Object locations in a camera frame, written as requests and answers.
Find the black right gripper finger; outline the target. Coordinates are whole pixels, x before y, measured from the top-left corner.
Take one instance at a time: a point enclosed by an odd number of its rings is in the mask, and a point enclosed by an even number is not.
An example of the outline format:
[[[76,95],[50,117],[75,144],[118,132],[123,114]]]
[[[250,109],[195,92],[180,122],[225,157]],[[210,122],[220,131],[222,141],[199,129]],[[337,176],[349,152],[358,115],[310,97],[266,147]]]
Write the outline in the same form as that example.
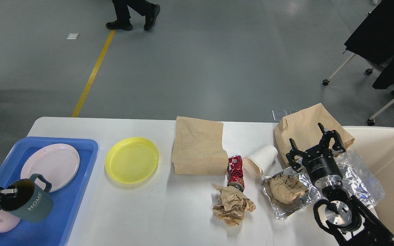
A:
[[[318,123],[322,132],[322,137],[318,144],[318,154],[320,158],[334,156],[345,153],[346,149],[342,143],[341,136],[336,130],[326,129],[322,123]]]
[[[299,173],[302,170],[302,164],[297,163],[297,161],[295,160],[295,157],[296,156],[299,156],[302,158],[307,157],[307,153],[298,149],[294,139],[290,138],[289,141],[291,144],[291,149],[290,149],[289,153],[286,154],[286,159],[288,160],[291,168],[294,171]]]

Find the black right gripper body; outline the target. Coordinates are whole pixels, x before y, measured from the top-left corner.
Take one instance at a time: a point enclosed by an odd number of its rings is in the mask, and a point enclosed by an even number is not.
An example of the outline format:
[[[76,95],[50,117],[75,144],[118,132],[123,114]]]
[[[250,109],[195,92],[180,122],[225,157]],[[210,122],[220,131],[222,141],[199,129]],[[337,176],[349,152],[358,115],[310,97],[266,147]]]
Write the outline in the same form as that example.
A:
[[[302,164],[315,187],[323,189],[331,185],[341,185],[343,176],[330,148],[318,145],[311,147],[305,151]]]

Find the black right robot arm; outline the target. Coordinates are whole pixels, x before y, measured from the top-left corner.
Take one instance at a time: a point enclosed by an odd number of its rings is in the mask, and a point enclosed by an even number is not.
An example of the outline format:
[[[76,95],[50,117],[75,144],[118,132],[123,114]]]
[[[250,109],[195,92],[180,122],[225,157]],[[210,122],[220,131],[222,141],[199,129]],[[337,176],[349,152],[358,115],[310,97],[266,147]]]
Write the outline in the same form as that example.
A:
[[[324,199],[313,206],[318,226],[332,235],[340,246],[394,246],[393,233],[342,185],[343,175],[335,161],[335,153],[346,149],[336,130],[318,123],[322,132],[319,143],[301,151],[294,139],[286,158],[291,168],[305,169],[312,184],[321,189]]]

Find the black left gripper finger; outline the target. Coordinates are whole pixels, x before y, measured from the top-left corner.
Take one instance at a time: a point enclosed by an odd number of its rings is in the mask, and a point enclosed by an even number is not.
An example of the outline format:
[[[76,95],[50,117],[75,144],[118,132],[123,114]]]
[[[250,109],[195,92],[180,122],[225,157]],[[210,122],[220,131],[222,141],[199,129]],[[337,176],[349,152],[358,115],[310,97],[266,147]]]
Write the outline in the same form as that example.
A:
[[[19,198],[18,188],[2,189],[0,187],[0,205],[7,205]]]

